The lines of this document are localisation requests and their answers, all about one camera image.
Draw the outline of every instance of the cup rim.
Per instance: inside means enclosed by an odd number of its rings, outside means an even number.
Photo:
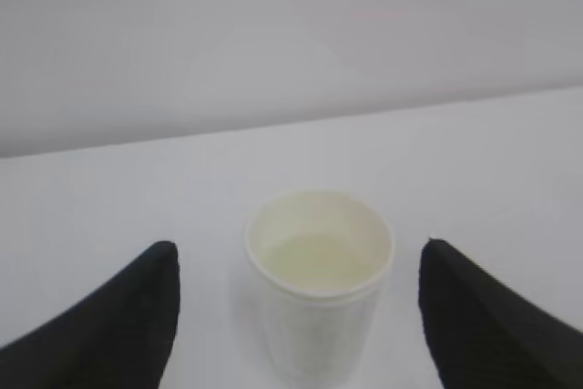
[[[339,290],[332,290],[332,291],[311,291],[309,289],[303,289],[299,287],[292,286],[287,282],[279,279],[277,276],[270,273],[258,260],[257,256],[255,255],[254,251],[251,248],[251,227],[255,223],[256,219],[260,216],[261,212],[270,206],[272,203],[283,200],[285,198],[302,195],[302,194],[329,194],[334,196],[341,196],[353,202],[360,204],[360,206],[367,209],[370,213],[372,213],[376,219],[378,219],[384,226],[388,240],[389,240],[389,253],[384,261],[384,264],[368,279],[354,286],[351,286],[346,289],[339,289]],[[251,219],[248,220],[247,225],[245,227],[245,252],[247,254],[247,258],[250,260],[253,267],[257,270],[257,272],[267,280],[269,283],[277,287],[278,289],[282,290],[283,292],[287,292],[291,295],[296,297],[300,297],[303,299],[312,299],[312,300],[326,300],[326,301],[333,301],[348,298],[354,295],[361,294],[366,290],[373,288],[374,285],[379,283],[381,279],[386,275],[386,273],[390,270],[391,266],[393,265],[394,253],[395,253],[395,244],[394,244],[394,234],[393,229],[379,213],[376,212],[372,207],[370,207],[366,202],[359,199],[358,197],[354,196],[352,193],[348,193],[345,191],[340,190],[332,190],[332,189],[300,189],[300,190],[290,190],[283,193],[280,193],[276,196],[270,197],[266,202],[263,202],[259,208],[257,208],[253,214],[251,215]]]

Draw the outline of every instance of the cup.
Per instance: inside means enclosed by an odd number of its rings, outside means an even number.
[[[278,374],[302,389],[343,383],[394,258],[384,221],[344,193],[296,192],[263,206],[246,239]]]

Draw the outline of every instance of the white table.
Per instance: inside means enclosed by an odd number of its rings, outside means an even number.
[[[428,235],[583,328],[583,89],[0,160],[0,343],[65,310],[151,242],[179,245],[162,388],[282,387],[242,229],[294,188],[348,190],[398,251],[349,388],[441,387],[416,305]]]

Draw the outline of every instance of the white background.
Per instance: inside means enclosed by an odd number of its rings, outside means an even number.
[[[0,0],[0,155],[562,87],[581,0]]]
[[[286,389],[262,342],[243,230],[276,193],[340,189],[396,241],[342,389],[441,388],[417,307],[429,235],[583,329],[581,139],[583,88],[0,159],[0,345],[170,239],[182,303],[161,388]]]

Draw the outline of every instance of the white wall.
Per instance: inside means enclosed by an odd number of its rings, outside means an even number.
[[[583,83],[583,0],[0,0],[0,155]]]

